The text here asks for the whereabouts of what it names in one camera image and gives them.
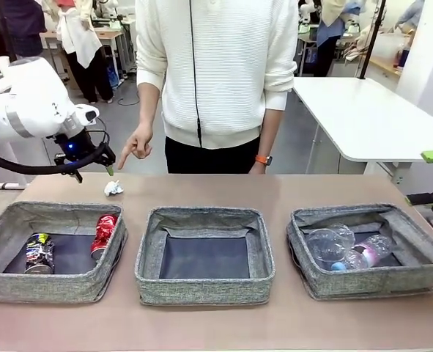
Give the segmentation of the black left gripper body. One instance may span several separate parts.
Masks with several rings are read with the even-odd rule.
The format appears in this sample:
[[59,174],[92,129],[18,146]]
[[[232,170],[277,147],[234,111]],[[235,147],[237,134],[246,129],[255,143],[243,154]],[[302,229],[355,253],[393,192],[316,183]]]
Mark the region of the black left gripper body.
[[92,142],[91,136],[86,128],[83,128],[74,136],[65,133],[57,134],[53,141],[61,148],[61,152],[54,156],[55,161],[80,161],[97,154],[97,146]]

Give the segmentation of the person's right hand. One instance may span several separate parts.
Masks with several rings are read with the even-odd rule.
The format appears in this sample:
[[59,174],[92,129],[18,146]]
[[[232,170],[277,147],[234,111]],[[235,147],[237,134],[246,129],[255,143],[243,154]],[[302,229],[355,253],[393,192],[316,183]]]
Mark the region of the person's right hand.
[[140,122],[122,149],[118,162],[118,170],[123,169],[127,158],[131,155],[140,160],[147,158],[152,151],[152,147],[149,145],[152,137],[153,129],[151,123]]

